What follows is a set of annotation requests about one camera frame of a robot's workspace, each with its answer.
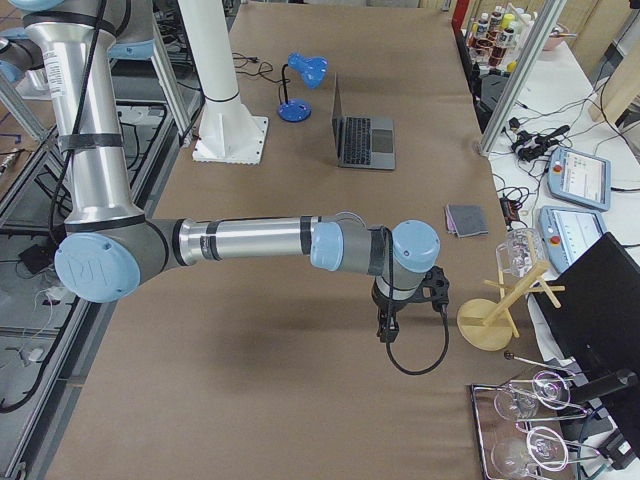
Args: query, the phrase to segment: table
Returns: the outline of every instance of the table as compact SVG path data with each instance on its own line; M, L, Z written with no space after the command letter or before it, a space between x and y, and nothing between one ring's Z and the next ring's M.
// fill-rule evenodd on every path
M519 102L529 107L516 106L513 115L518 118L531 118L523 127L529 132L542 132L563 125L570 124L568 133L573 145L572 148L589 154L608 158L612 162L612 185L619 188L638 188L640 184L640 165L629 150L624 140L615 136L615 133L606 123L596 124L591 120L587 103L569 108L566 111L553 115L535 118L539 115L533 110L542 113L556 112L564 105L589 97L592 86L580 69L569 47L562 43L557 49L542 52L536 63L528 82L523 89ZM505 134L500 136L494 147L494 152L489 157L492 171L500 175L509 186L528 186L532 190L537 187L537 182L518 168L518 160L510 152L511 142ZM543 165L535 167L534 173L540 173ZM502 180L496 178L496 188L501 188ZM546 178L540 187L536 198L529 198L521 212L522 219L529 226L536 226L538 209L544 205L572 206L566 202L550 196L546 185ZM640 208L640 195L638 193L612 192L611 209L603 213L607 228L622 244L640 243L640 222L636 215ZM630 249L629 254L640 263L640 249ZM533 299L528 302L529 312L536 329L538 346L543 358L562 358L562 354L553 339L549 327L544 320L540 309ZM596 435L587 443L597 445L606 438L607 434ZM600 462L587 463L590 472L593 472ZM619 472L607 471L599 478L605 480L635 479L640 474L640 461L637 459L627 469Z
M326 56L345 113L394 119L397 169L336 167L331 82L312 91L292 77L290 96L314 111L285 124L276 87L239 76L243 102L271 119L262 163L194 163L184 151L156 216L418 218L440 234L451 317L469 298L497 298L482 279L495 276L504 224L489 164L474 153L480 132L446 14L248 4L231 40L274 77L293 50ZM481 205L489 234L445 233L447 203ZM453 326L440 368L400 374L375 337L371 285L303 257L198 264L143 285L118 304L48 478L479 478L467 385L500 383L520 365ZM411 306L399 321L400 361L435 360L437 314ZM518 352L535 356L531 328L521 333Z

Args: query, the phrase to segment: laptop keyboard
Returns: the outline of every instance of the laptop keyboard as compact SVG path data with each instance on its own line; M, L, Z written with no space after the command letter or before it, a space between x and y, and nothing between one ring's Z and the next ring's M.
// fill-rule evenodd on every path
M346 118L342 162L349 165L371 164L371 119Z

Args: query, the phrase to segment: white pillar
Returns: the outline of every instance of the white pillar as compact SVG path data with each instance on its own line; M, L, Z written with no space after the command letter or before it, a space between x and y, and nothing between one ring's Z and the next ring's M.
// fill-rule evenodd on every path
M260 163L269 119L242 104L220 0L179 0L206 103L193 159Z

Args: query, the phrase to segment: wooden dowel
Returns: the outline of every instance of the wooden dowel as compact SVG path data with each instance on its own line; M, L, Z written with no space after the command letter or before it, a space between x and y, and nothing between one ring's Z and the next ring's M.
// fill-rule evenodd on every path
M493 280L483 280L483 283L485 285L489 285L490 287L496 287L496 288L500 288L500 289L504 289L504 290L513 290L513 285L506 285L504 283L498 283L498 282L494 282ZM566 290L565 287L563 287L562 285L556 285L553 287L549 286L549 290L551 290L552 292L564 292ZM526 293L540 293L540 292L544 292L545 290L542 287L531 287L530 289L527 290Z
M513 290L505 295L502 300L500 300L500 302L496 305L496 308L494 308L493 311L489 315L487 315L487 318L485 318L484 322L482 323L488 327L493 322L495 322L500 314L502 314L502 312L513 305L524 293L526 293L529 287L531 287L531 284L533 284L533 282L535 282L540 275L546 272L549 267L550 264L546 260L540 260L539 262L535 263L531 267L531 270L529 270L527 274L514 285Z
M498 281L500 282L501 285L504 285L504 273L501 269L498 269ZM505 296L505 289L500 288L500 299L503 299L504 296ZM507 317L507 322L509 322L509 325L511 325L511 333L513 333L513 336L515 338L520 338L520 332L518 331L518 327L516 327L516 322L513 320L513 317L511 316L511 312L509 311L508 308L505 310L505 316Z
M549 297L549 300L551 300L551 303L553 303L553 306L556 308L560 308L562 306L560 304L560 300L558 300L558 297L555 296L553 290L551 290L551 287L549 287L549 284L545 282L544 278L542 277L538 277L538 281L540 282L540 286L544 290L544 293L547 294L547 297Z

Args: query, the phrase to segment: black tape band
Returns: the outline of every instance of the black tape band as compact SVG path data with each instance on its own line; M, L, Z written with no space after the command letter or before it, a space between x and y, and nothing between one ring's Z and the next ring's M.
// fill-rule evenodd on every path
M45 12L30 13L22 18L24 27L34 25L36 23L75 23L77 25L86 25L93 27L96 24L96 17L91 15L83 15L81 13L71 12L56 12L53 10L47 10ZM105 32L110 33L115 37L116 27L106 20L100 20L98 28Z
M58 138L60 152L69 150L93 150L98 147L122 147L122 135L119 133L80 133L61 135Z
M90 223L65 223L64 227L68 233L98 232L100 230L113 230L115 228L129 227L145 222L144 213L134 217L119 218L116 220L105 220L103 222Z
M311 217L300 217L300 248L303 255L311 253Z
M210 255L209 258L211 260L220 261L222 260L222 258L220 258L220 255L218 254L218 244L217 244L217 238L216 238L216 233L218 232L218 226L220 226L220 220L209 222L209 225L207 225L207 236L204 238L206 239L207 249Z
M209 100L210 102L215 102L215 103L226 103L226 102L230 102L231 100L233 100L234 98L236 98L238 95L240 95L240 90L238 90L235 95L229 97L229 98L224 98L222 100L216 100L215 98L210 98L207 97L206 95L204 96L204 98L206 98L207 100Z
M382 275L384 270L384 235L382 230L370 230L371 232L371 250L369 252L369 269L367 275L378 277Z
M176 261L182 265L183 267L187 266L187 262L182 258L182 253L180 252L180 230L182 229L182 224L185 219L178 220L176 224L173 226L173 233L171 235L171 249L173 250L173 256L176 258Z

